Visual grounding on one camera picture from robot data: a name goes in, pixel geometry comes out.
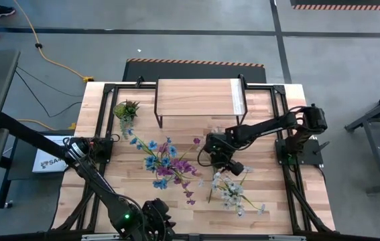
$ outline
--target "black rubber mat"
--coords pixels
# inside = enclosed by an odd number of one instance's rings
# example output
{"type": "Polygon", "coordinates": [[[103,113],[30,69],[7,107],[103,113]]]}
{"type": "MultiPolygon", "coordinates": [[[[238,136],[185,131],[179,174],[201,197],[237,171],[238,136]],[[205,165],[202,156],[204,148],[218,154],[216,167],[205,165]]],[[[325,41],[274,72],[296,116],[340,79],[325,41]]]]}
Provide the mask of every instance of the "black rubber mat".
{"type": "Polygon", "coordinates": [[[237,78],[243,74],[248,83],[266,83],[263,64],[215,62],[201,60],[128,59],[123,81],[159,78],[237,78]]]}
{"type": "Polygon", "coordinates": [[[380,0],[291,0],[298,10],[380,10],[380,0]]]}

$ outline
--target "orange striped tape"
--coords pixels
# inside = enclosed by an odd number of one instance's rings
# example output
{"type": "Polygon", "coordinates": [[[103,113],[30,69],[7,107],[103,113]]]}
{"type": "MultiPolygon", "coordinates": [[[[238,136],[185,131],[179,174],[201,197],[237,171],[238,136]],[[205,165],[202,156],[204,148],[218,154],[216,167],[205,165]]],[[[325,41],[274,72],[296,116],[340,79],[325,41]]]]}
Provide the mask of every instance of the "orange striped tape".
{"type": "Polygon", "coordinates": [[[380,5],[294,5],[298,10],[380,10],[380,5]]]}
{"type": "Polygon", "coordinates": [[[161,59],[144,59],[131,58],[127,62],[154,62],[154,63],[177,63],[177,64],[214,64],[227,66],[251,66],[264,68],[264,64],[238,63],[238,62],[221,62],[221,61],[202,61],[202,60],[161,60],[161,59]]]}

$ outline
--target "gray floor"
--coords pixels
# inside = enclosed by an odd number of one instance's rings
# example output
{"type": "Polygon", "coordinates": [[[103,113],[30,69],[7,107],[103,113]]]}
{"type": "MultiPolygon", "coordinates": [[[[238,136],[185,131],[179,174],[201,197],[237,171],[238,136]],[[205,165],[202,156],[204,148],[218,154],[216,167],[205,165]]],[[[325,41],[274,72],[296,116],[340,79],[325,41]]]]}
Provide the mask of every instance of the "gray floor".
{"type": "MultiPolygon", "coordinates": [[[[273,31],[268,0],[20,0],[36,27],[93,29],[185,29],[273,31]]],[[[11,4],[2,0],[0,3],[11,4]]],[[[380,11],[297,11],[277,1],[283,31],[380,32],[380,11]]],[[[0,26],[27,27],[21,13],[0,26]]],[[[283,83],[275,37],[219,35],[40,34],[47,56],[100,81],[117,81],[127,58],[216,60],[265,64],[267,81],[283,83]]],[[[380,39],[285,37],[292,82],[303,84],[309,103],[326,112],[329,129],[318,138],[323,150],[328,196],[336,229],[380,237],[380,195],[365,189],[380,184],[363,130],[343,126],[380,98],[380,39]]],[[[1,33],[0,49],[21,50],[19,65],[55,87],[81,94],[80,79],[41,59],[28,33],[1,33]]],[[[62,96],[24,76],[50,113],[81,98],[62,96]]],[[[33,118],[56,129],[76,122],[78,107],[48,118],[15,77],[5,103],[15,118],[33,118]]],[[[30,125],[43,130],[37,125],[30,125]]],[[[9,197],[15,207],[0,210],[0,234],[37,232],[50,227],[60,180],[19,181],[9,197]]]]}

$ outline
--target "wooden board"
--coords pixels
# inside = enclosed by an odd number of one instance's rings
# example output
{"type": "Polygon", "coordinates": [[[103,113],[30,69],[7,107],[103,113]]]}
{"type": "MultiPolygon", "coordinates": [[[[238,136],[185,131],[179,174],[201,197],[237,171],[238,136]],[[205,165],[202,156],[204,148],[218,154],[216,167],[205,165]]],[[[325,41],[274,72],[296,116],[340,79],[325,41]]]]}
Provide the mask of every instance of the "wooden board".
{"type": "Polygon", "coordinates": [[[239,79],[166,80],[158,82],[159,116],[242,115],[239,79]]]}
{"type": "MultiPolygon", "coordinates": [[[[103,85],[102,82],[87,84],[75,131],[76,136],[92,137],[94,135],[103,85]]],[[[285,87],[290,107],[306,104],[301,85],[292,84],[285,87]]],[[[249,111],[245,124],[253,125],[272,118],[271,100],[267,91],[248,90],[246,97],[249,111]]],[[[159,129],[153,114],[154,90],[120,90],[118,102],[126,99],[141,102],[138,117],[135,118],[135,134],[143,140],[153,139],[157,142],[164,141],[166,136],[171,137],[179,153],[191,146],[193,138],[198,137],[204,140],[206,134],[212,129],[219,127],[223,130],[225,127],[235,125],[235,118],[232,116],[168,117],[164,119],[164,128],[159,129]]],[[[120,134],[118,121],[115,118],[113,133],[120,134]]],[[[102,135],[105,134],[106,123],[107,118],[103,123],[102,135]]],[[[219,193],[214,194],[212,201],[208,204],[212,169],[196,164],[196,150],[191,150],[187,158],[203,174],[205,185],[198,187],[198,179],[189,185],[189,188],[195,191],[196,204],[194,206],[186,204],[187,198],[180,186],[171,183],[166,190],[155,189],[152,185],[155,176],[144,170],[142,161],[145,157],[144,153],[131,146],[128,140],[121,140],[115,144],[105,177],[116,192],[132,197],[141,205],[146,200],[156,197],[164,200],[170,206],[173,221],[178,223],[174,228],[177,234],[291,234],[283,173],[275,160],[273,146],[275,138],[275,134],[261,137],[247,150],[236,152],[234,156],[235,160],[255,169],[253,173],[248,174],[243,186],[245,195],[256,206],[265,204],[266,212],[262,216],[258,216],[257,212],[250,208],[247,208],[247,215],[244,218],[238,218],[233,211],[223,210],[220,206],[219,193]]],[[[325,184],[319,170],[308,166],[302,166],[301,169],[309,204],[323,222],[334,229],[325,184]]],[[[81,198],[83,187],[84,180],[79,178],[73,170],[65,173],[53,227],[59,226],[72,212],[81,198]]],[[[303,227],[300,206],[297,204],[296,208],[300,227],[303,227]]],[[[115,232],[109,223],[107,210],[103,204],[99,208],[96,232],[115,232]]]]}

